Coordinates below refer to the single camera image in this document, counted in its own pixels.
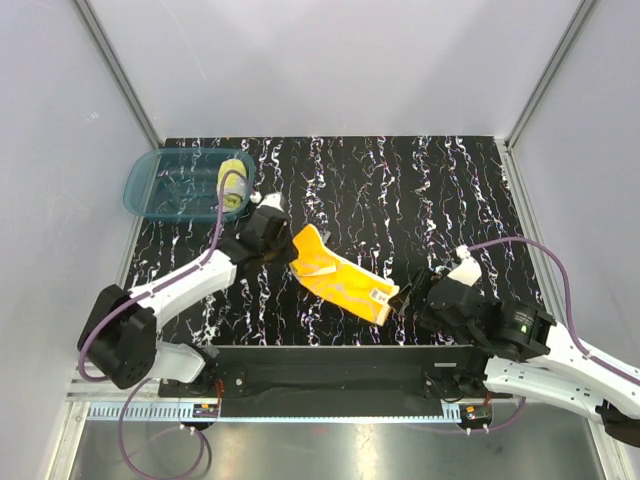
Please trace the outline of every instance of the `purple tube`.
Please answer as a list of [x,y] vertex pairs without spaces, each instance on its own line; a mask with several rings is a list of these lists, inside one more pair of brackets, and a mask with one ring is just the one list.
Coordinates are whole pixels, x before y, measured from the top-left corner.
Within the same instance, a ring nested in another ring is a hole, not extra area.
[[[223,198],[224,196],[224,185],[227,182],[227,179],[229,178],[230,175],[235,174],[238,175],[241,178],[245,178],[244,175],[242,175],[240,172],[238,172],[237,170],[228,170],[227,172],[225,172],[225,174],[222,176],[222,181],[220,182],[220,189],[218,190],[218,199]],[[211,256],[213,255],[213,252],[216,249],[216,246],[218,244],[218,237],[220,236],[220,231],[222,230],[222,217],[223,217],[223,212],[222,212],[222,203],[220,201],[218,201],[218,215],[216,217],[216,226],[215,226],[215,230],[213,233],[213,237],[211,237],[211,246],[209,247],[209,251],[207,252],[207,255],[205,256],[205,258],[203,259],[202,264],[207,263],[209,260],[211,260]],[[87,373],[87,370],[85,368],[85,361],[87,359],[87,352],[89,351],[89,347],[91,346],[91,344],[93,343],[93,341],[98,337],[98,335],[100,335],[100,332],[102,332],[102,330],[116,317],[118,317],[118,315],[120,315],[122,312],[124,312],[125,310],[127,310],[127,308],[129,308],[130,306],[134,305],[135,303],[144,300],[145,298],[149,297],[152,293],[158,293],[161,292],[162,290],[164,290],[165,288],[169,287],[170,285],[173,285],[174,283],[182,280],[183,278],[185,278],[187,275],[190,275],[191,273],[195,272],[196,270],[198,270],[198,266],[194,265],[193,267],[189,268],[188,270],[185,270],[184,272],[182,272],[180,275],[176,275],[173,278],[170,278],[168,280],[166,280],[165,282],[161,283],[160,285],[158,285],[157,287],[155,287],[153,289],[153,292],[144,292],[141,293],[140,295],[133,297],[129,300],[127,300],[126,302],[124,302],[122,305],[120,305],[118,308],[116,308],[114,311],[112,311],[111,313],[109,313],[109,315],[107,315],[106,317],[104,317],[100,323],[98,323],[98,325],[96,325],[96,328],[94,328],[91,333],[89,334],[89,336],[87,337],[87,339],[84,342],[84,345],[82,345],[82,348],[80,349],[80,356],[78,357],[78,372],[80,373],[80,376],[88,381],[88,382],[103,382],[107,379],[107,377],[92,377],[91,375],[89,375]]]
[[474,250],[480,250],[482,248],[492,247],[493,245],[498,245],[501,243],[510,243],[510,242],[521,242],[521,243],[526,243],[527,245],[536,247],[542,250],[547,255],[549,255],[551,259],[555,262],[555,264],[558,266],[558,269],[560,270],[560,275],[562,276],[562,284],[564,287],[564,298],[565,298],[566,316],[567,316],[567,331],[569,332],[569,336],[571,337],[571,340],[573,341],[578,351],[582,353],[582,355],[584,355],[586,358],[594,362],[596,365],[599,365],[605,370],[608,370],[609,372],[615,375],[618,375],[621,378],[624,378],[625,380],[633,383],[634,385],[640,386],[640,379],[634,377],[633,375],[629,375],[627,372],[620,370],[619,368],[615,367],[614,365],[611,365],[610,363],[605,362],[601,358],[589,356],[589,350],[580,341],[580,337],[578,337],[578,332],[576,331],[576,326],[573,321],[573,309],[571,305],[571,288],[569,286],[569,274],[567,273],[567,269],[564,267],[564,265],[562,264],[562,262],[560,261],[560,259],[555,253],[553,253],[551,250],[549,250],[547,247],[545,247],[541,243],[538,243],[535,240],[531,240],[525,237],[498,238],[496,240],[490,240],[488,242],[480,243],[478,245],[473,245],[469,247],[469,251],[472,252]]

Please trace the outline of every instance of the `metal frame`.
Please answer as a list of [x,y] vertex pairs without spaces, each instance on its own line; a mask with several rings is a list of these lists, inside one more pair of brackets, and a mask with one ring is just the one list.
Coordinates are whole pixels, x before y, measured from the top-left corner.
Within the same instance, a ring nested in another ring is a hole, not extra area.
[[[544,243],[540,228],[533,214],[531,200],[524,185],[524,179],[513,151],[507,148],[505,140],[496,139],[500,159],[505,170],[509,189],[513,197],[518,218],[525,237]],[[556,276],[551,268],[551,261],[542,252],[529,247],[531,261],[536,271],[538,285],[547,310],[559,321],[565,319],[564,296],[560,293]],[[604,431],[602,425],[589,422],[594,440],[595,450],[605,476],[608,480],[634,480],[636,478],[631,466],[626,447],[614,440]]]
[[100,53],[100,56],[104,60],[105,66],[111,73],[114,83],[117,85],[120,93],[124,97],[126,104],[131,110],[133,118],[140,126],[143,135],[149,142],[152,150],[160,148],[163,141],[158,136],[149,116],[145,112],[140,99],[136,95],[135,90],[129,82],[129,78],[125,74],[122,65],[118,61],[118,57],[115,54],[109,39],[104,33],[104,29],[98,20],[89,0],[72,0],[73,5],[76,7],[78,15],[85,24],[87,31],[93,38],[94,44]]
[[509,133],[509,135],[505,138],[505,143],[507,144],[509,149],[514,148],[516,143],[518,143],[518,140],[522,136],[522,132],[529,123],[529,120],[533,116],[536,108],[538,107],[538,104],[544,97],[547,89],[549,88],[549,85],[553,81],[556,73],[558,73],[558,70],[560,69],[560,66],[571,50],[571,47],[573,47],[573,45],[575,44],[584,26],[591,17],[591,14],[593,13],[595,7],[599,3],[600,0],[582,0],[580,5],[578,6],[575,14],[573,15],[573,18],[567,26],[567,29],[564,31],[564,34],[562,35],[558,46],[551,55],[551,58],[549,59],[549,62],[547,63],[542,76],[533,89],[529,100],[527,100],[522,113],[520,113],[516,124],[511,130],[511,133]]

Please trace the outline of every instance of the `white label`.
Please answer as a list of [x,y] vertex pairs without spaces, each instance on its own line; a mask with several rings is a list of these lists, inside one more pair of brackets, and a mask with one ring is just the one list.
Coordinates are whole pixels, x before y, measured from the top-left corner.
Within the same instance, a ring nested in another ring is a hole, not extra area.
[[371,297],[371,300],[382,305],[386,305],[386,303],[389,301],[389,295],[381,290],[378,290],[377,288],[371,290],[371,294],[369,296]]

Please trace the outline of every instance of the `blue plastic tray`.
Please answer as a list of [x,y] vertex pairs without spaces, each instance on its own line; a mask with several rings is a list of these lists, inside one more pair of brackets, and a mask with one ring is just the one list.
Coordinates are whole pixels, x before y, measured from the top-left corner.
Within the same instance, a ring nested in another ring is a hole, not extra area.
[[248,192],[242,205],[224,214],[238,218],[249,203],[256,166],[251,155],[228,148],[162,148],[138,159],[124,191],[131,213],[167,222],[215,222],[218,214],[218,171],[225,160],[242,160]]

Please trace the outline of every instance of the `cable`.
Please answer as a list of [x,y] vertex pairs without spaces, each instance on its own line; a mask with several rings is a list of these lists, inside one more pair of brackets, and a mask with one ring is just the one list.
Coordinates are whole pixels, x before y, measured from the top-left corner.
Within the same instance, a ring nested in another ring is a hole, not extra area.
[[193,472],[195,472],[196,468],[198,468],[198,465],[200,465],[200,462],[202,461],[202,457],[204,455],[205,446],[208,443],[208,440],[206,439],[206,437],[199,430],[196,430],[193,427],[191,427],[191,429],[190,429],[191,434],[195,433],[198,436],[198,439],[200,440],[200,451],[198,452],[198,457],[196,458],[195,462],[193,462],[193,465],[191,466],[191,468],[189,468],[189,470],[187,470],[182,475],[178,475],[176,477],[154,477],[152,475],[147,475],[146,473],[144,473],[142,470],[138,469],[138,467],[136,467],[133,464],[133,462],[131,461],[131,458],[127,454],[127,450],[124,447],[124,437],[123,437],[123,434],[122,434],[122,426],[124,424],[124,415],[125,415],[127,409],[129,408],[129,404],[131,403],[131,400],[133,400],[133,397],[135,397],[135,395],[140,391],[140,389],[144,385],[146,385],[147,382],[149,382],[149,380],[151,380],[151,379],[150,378],[146,378],[143,381],[141,381],[138,385],[136,385],[136,387],[129,394],[129,397],[127,397],[127,400],[124,402],[124,406],[122,407],[122,410],[120,411],[120,415],[118,417],[118,447],[120,448],[120,454],[122,455],[122,459],[124,460],[124,463],[127,464],[127,467],[129,467],[129,469],[133,473],[135,473],[136,475],[139,475],[142,478],[145,478],[147,480],[185,480]]
[[[220,182],[220,189],[218,191],[218,199],[223,198],[225,183],[227,182],[227,179],[229,178],[229,176],[232,175],[232,174],[238,175],[239,177],[241,177],[243,179],[246,179],[245,176],[242,175],[237,170],[228,170],[227,172],[225,172],[225,174],[222,176],[222,181]],[[222,217],[223,217],[222,210],[223,209],[221,208],[220,200],[218,200],[218,214],[217,214],[217,217],[216,217],[216,226],[215,226],[215,230],[213,232],[213,237],[211,237],[211,246],[209,247],[209,251],[205,255],[205,257],[202,260],[202,263],[200,264],[200,266],[202,266],[203,264],[207,263],[211,259],[211,256],[213,255],[213,252],[215,251],[216,246],[218,244],[218,237],[220,235],[220,231],[222,230]],[[100,323],[98,323],[98,325],[96,325],[96,327],[91,331],[91,333],[89,334],[89,336],[85,340],[84,344],[82,345],[82,348],[80,349],[80,356],[78,357],[78,371],[80,373],[80,376],[84,380],[86,380],[88,382],[103,382],[103,381],[105,381],[107,379],[107,377],[93,377],[93,376],[91,376],[91,375],[89,375],[87,373],[87,370],[85,368],[85,362],[86,362],[86,359],[87,359],[87,353],[89,352],[89,347],[91,347],[91,344],[93,343],[93,341],[98,337],[98,335],[100,335],[100,332],[102,332],[102,330],[114,318],[117,318],[122,312],[127,310],[129,307],[131,307],[135,303],[137,303],[137,302],[139,302],[141,300],[144,300],[147,297],[151,296],[152,294],[156,294],[156,293],[164,290],[165,288],[169,287],[170,285],[173,285],[174,283],[182,280],[187,275],[190,275],[191,273],[193,273],[196,270],[198,270],[200,268],[200,266],[194,265],[191,268],[189,268],[189,269],[185,270],[184,272],[182,272],[180,275],[176,275],[175,277],[172,277],[172,278],[164,281],[163,283],[161,283],[160,285],[158,285],[157,287],[155,287],[151,291],[143,292],[140,295],[137,295],[137,296],[127,300],[122,305],[117,307],[115,310],[110,312],[106,317],[104,317],[100,321]]]
[[609,372],[611,372],[611,373],[613,373],[613,374],[615,374],[615,375],[617,375],[617,376],[619,376],[621,378],[624,378],[625,380],[627,380],[627,381],[633,383],[634,385],[637,385],[637,386],[640,387],[640,379],[639,378],[636,378],[633,375],[628,374],[624,370],[621,370],[621,369],[611,365],[610,363],[605,362],[604,360],[602,360],[602,359],[600,359],[598,357],[592,356],[591,352],[589,352],[589,349],[582,344],[582,341],[580,340],[580,337],[578,337],[578,333],[576,331],[575,322],[573,321],[573,309],[572,309],[572,305],[571,305],[571,289],[569,287],[569,274],[567,273],[566,268],[564,267],[564,265],[562,264],[562,262],[560,261],[560,259],[558,258],[558,256],[555,253],[553,253],[551,250],[549,250],[547,247],[545,247],[541,243],[536,242],[535,240],[531,240],[529,238],[525,238],[525,237],[498,238],[496,240],[490,240],[488,242],[480,243],[478,245],[472,245],[471,247],[469,247],[469,251],[473,252],[475,250],[480,250],[480,249],[483,249],[483,248],[492,247],[494,245],[498,245],[498,244],[502,244],[502,243],[510,243],[510,242],[521,242],[521,243],[526,243],[528,245],[536,247],[536,248],[542,250],[547,255],[549,255],[549,257],[551,257],[551,259],[557,265],[558,269],[560,270],[560,275],[562,276],[562,284],[563,284],[563,287],[564,287],[564,298],[565,298],[565,304],[566,304],[566,317],[567,317],[567,331],[569,332],[569,336],[571,337],[571,340],[573,341],[573,344],[578,349],[578,351],[580,353],[582,353],[584,358],[587,359],[587,360],[591,360],[593,363],[595,363],[596,365],[601,366],[605,370],[608,370]]
[[[489,427],[489,431],[490,432],[499,432],[500,430],[504,430],[505,428],[509,428],[511,425],[513,425],[521,416],[522,413],[524,412],[524,407],[527,404],[527,398],[526,397],[522,397],[520,399],[520,403],[518,404],[518,408],[516,408],[516,411],[513,412],[513,414],[509,417],[509,419],[507,421],[505,421],[504,423],[501,423],[500,425],[496,425],[495,427]],[[440,430],[439,428],[432,428],[432,427],[427,427],[424,425],[411,425],[411,424],[407,424],[405,425],[406,427],[412,428],[414,430],[421,430],[423,432],[429,432],[429,433],[438,433],[438,434],[442,434],[442,435],[467,435],[467,432],[465,432],[464,430],[460,430],[460,428],[457,428],[456,430]],[[471,430],[469,432],[471,435],[477,435],[479,433],[484,433],[487,434],[488,432],[486,432],[485,430]]]
[[[246,177],[244,175],[242,175],[240,172],[238,172],[237,170],[228,170],[227,172],[225,172],[225,174],[222,177],[222,180],[220,182],[220,187],[218,189],[218,212],[217,212],[217,216],[216,216],[216,224],[215,224],[215,229],[213,232],[213,236],[211,237],[211,244],[209,246],[209,251],[207,252],[207,254],[205,255],[205,257],[203,258],[202,262],[199,265],[194,265],[193,267],[185,270],[184,272],[182,272],[179,275],[176,275],[175,277],[172,277],[168,280],[166,280],[165,282],[161,283],[160,285],[158,285],[157,287],[153,288],[150,291],[141,293],[140,295],[137,295],[129,300],[127,300],[125,303],[123,303],[122,305],[120,305],[119,307],[117,307],[116,309],[114,309],[112,312],[110,312],[106,317],[104,317],[100,323],[98,323],[98,325],[96,325],[96,327],[91,331],[91,333],[88,335],[87,339],[85,340],[81,350],[80,350],[80,355],[78,356],[78,371],[80,372],[80,376],[89,381],[89,382],[102,382],[107,380],[106,376],[103,377],[94,377],[91,376],[87,373],[86,368],[85,368],[85,362],[86,362],[86,358],[87,358],[87,353],[89,351],[89,347],[91,346],[91,344],[93,343],[93,341],[98,337],[98,335],[100,334],[100,332],[102,332],[102,330],[115,318],[118,317],[118,315],[120,315],[122,312],[126,311],[127,308],[129,308],[130,306],[132,306],[133,304],[144,300],[145,298],[151,296],[152,294],[158,293],[162,290],[164,290],[165,288],[169,287],[170,285],[173,285],[174,283],[180,281],[181,279],[185,278],[187,275],[190,275],[191,273],[193,273],[194,271],[198,270],[201,266],[203,266],[204,264],[206,264],[211,257],[213,256],[213,252],[216,249],[216,246],[218,244],[218,238],[220,236],[220,232],[222,230],[222,218],[223,218],[223,208],[221,206],[220,203],[220,199],[222,199],[224,197],[224,187],[225,184],[227,182],[227,179],[229,178],[230,175],[235,174],[238,175],[240,178],[246,180]],[[199,440],[200,440],[200,452],[198,453],[198,457],[196,458],[196,461],[194,462],[194,464],[192,465],[191,468],[189,468],[189,470],[187,470],[185,473],[183,473],[182,475],[178,475],[176,477],[169,477],[169,478],[161,478],[161,477],[154,477],[151,475],[147,475],[146,473],[142,472],[141,470],[139,470],[131,461],[130,456],[127,454],[127,451],[125,449],[124,446],[124,439],[123,439],[123,433],[122,433],[122,427],[123,427],[123,423],[124,423],[124,415],[127,411],[127,408],[129,407],[129,404],[131,403],[131,401],[133,400],[133,397],[140,391],[140,389],[147,383],[149,382],[149,380],[151,380],[150,378],[144,379],[142,380],[129,394],[129,397],[127,397],[127,400],[124,403],[124,406],[122,408],[122,411],[120,412],[120,416],[118,417],[118,446],[120,448],[120,453],[122,455],[122,459],[124,460],[124,462],[126,463],[126,465],[129,467],[129,469],[134,472],[135,474],[139,475],[142,478],[145,478],[147,480],[184,480],[186,478],[188,478],[195,470],[196,468],[198,468],[198,465],[200,465],[200,462],[202,461],[202,457],[204,454],[204,449],[205,447],[207,448],[207,450],[209,452],[211,452],[211,446],[209,445],[208,440],[206,439],[206,437],[198,430],[196,430],[195,428],[191,428],[191,433],[196,433],[196,435],[198,436]],[[223,390],[223,386],[221,385],[220,388],[218,388],[218,384],[216,383],[216,388],[218,389],[218,398],[220,399],[220,395],[221,395],[221,389]],[[154,440],[156,440],[157,438],[159,438],[160,436],[163,436],[165,433],[168,433],[169,431],[173,430],[173,428],[171,429],[167,429],[165,432],[162,432],[160,435],[157,435],[155,437],[153,437]]]
[[440,391],[440,388],[438,387],[438,384],[433,380],[433,378],[431,378],[428,375],[425,375],[424,377],[431,382],[430,386],[432,386],[434,388],[434,390],[438,394],[438,397],[443,402],[445,402],[445,403],[457,403],[457,402],[459,402],[460,400],[462,400],[464,398],[464,393],[463,393],[460,397],[456,398],[455,400],[447,400],[445,398],[445,396],[442,394],[442,392]]

